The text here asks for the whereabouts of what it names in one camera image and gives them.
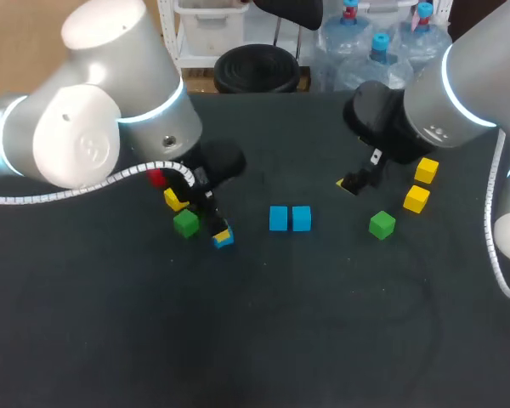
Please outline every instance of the water bottle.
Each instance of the water bottle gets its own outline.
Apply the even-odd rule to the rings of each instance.
[[[417,14],[419,23],[412,31],[410,22],[400,24],[400,53],[418,73],[433,58],[441,55],[451,45],[451,37],[437,25],[430,24],[433,15],[431,3],[419,3]]]
[[[406,59],[388,53],[389,35],[378,32],[368,55],[346,59],[338,68],[335,90],[355,90],[366,81],[379,81],[392,89],[402,89],[414,71]]]
[[[343,0],[342,15],[332,16],[321,27],[311,65],[313,90],[332,91],[340,64],[369,49],[371,25],[357,16],[358,6],[359,0]]]

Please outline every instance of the blue bottle cap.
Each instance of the blue bottle cap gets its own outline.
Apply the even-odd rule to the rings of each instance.
[[[434,7],[431,3],[419,3],[417,5],[417,13],[420,19],[426,19],[433,15]]]
[[[378,32],[372,38],[372,49],[386,51],[389,46],[389,36],[385,32]]]

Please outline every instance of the table surface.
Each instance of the table surface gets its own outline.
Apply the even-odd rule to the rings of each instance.
[[[370,153],[346,98],[192,98],[203,139],[248,160],[217,191],[233,247],[176,235],[143,176],[0,207],[0,407],[510,407],[510,301],[482,222],[496,135],[431,155],[416,215],[415,164],[357,197],[335,185]],[[269,233],[270,205],[311,206],[313,230]],[[381,210],[385,241],[368,232]]]

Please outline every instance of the block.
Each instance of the block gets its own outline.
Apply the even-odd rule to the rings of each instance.
[[[414,185],[410,191],[408,191],[403,207],[419,214],[425,207],[425,204],[427,204],[428,196],[430,194],[431,193],[428,190]]]
[[[385,211],[380,211],[371,218],[368,230],[378,240],[385,240],[388,236],[393,234],[395,222],[396,220]]]
[[[173,226],[184,238],[189,238],[198,231],[201,223],[196,214],[183,210],[173,218]]]
[[[165,179],[164,175],[162,174],[162,171],[160,168],[153,168],[151,170],[147,171],[147,177],[150,180],[151,184],[153,184],[153,187],[159,190],[163,190],[167,186],[167,180]]]
[[[287,207],[270,206],[271,231],[287,231]]]
[[[433,182],[434,176],[436,175],[436,171],[439,168],[439,163],[437,161],[428,159],[427,157],[423,157],[422,160],[417,165],[416,175],[414,179],[417,181],[421,181],[425,184],[431,184]]]
[[[217,249],[226,247],[228,245],[232,245],[234,243],[235,236],[232,233],[232,229],[230,229],[230,227],[225,231],[220,232],[219,234],[213,236],[213,245],[215,245]]]
[[[181,202],[178,200],[176,193],[172,189],[164,190],[164,201],[167,202],[168,206],[172,208],[176,213],[183,210],[189,205],[189,202]]]
[[[213,239],[216,240],[217,242],[223,242],[225,240],[228,240],[229,238],[230,238],[230,228],[213,236]]]
[[[292,208],[292,230],[295,232],[312,230],[312,210],[309,206]]]

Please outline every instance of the cable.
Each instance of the cable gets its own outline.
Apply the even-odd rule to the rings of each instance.
[[[504,141],[507,135],[499,130],[499,138],[496,141],[495,154],[493,155],[493,162],[491,163],[490,178],[487,182],[487,192],[485,194],[485,209],[484,209],[484,231],[485,231],[485,243],[487,244],[487,252],[490,255],[491,267],[495,274],[496,282],[507,298],[510,298],[510,287],[504,276],[502,275],[501,265],[499,264],[499,258],[496,255],[495,243],[493,241],[493,231],[491,229],[491,206],[493,204],[493,193],[495,191],[496,173],[499,169],[499,162],[501,161],[502,148],[504,147]]]
[[[126,170],[111,175],[102,183],[98,183],[96,185],[92,185],[86,188],[61,191],[59,193],[53,194],[33,195],[26,197],[0,197],[0,206],[24,206],[28,204],[39,204],[43,202],[66,200],[68,198],[82,196],[84,194],[91,193],[95,190],[100,190],[104,187],[107,187],[110,184],[114,184],[135,174],[144,173],[149,170],[155,170],[158,168],[175,170],[176,172],[179,172],[183,175],[189,187],[192,188],[195,185],[195,176],[183,164],[177,163],[175,161],[152,161],[149,163],[139,164],[138,166],[132,166],[130,168],[127,168]]]

